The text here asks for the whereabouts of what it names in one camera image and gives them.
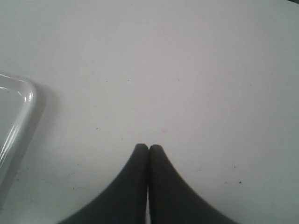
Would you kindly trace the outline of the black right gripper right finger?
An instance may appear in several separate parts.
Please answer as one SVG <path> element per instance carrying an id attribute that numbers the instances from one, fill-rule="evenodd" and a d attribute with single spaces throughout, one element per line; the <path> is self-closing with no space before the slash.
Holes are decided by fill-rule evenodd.
<path id="1" fill-rule="evenodd" d="M 149 212 L 152 224 L 234 224 L 183 180 L 160 145 L 149 149 Z"/>

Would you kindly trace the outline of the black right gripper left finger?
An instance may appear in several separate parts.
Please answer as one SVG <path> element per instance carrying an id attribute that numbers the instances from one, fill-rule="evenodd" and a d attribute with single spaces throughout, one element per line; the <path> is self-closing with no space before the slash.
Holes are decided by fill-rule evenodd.
<path id="1" fill-rule="evenodd" d="M 117 177 L 95 199 L 62 224 L 144 224 L 149 149 L 137 144 Z"/>

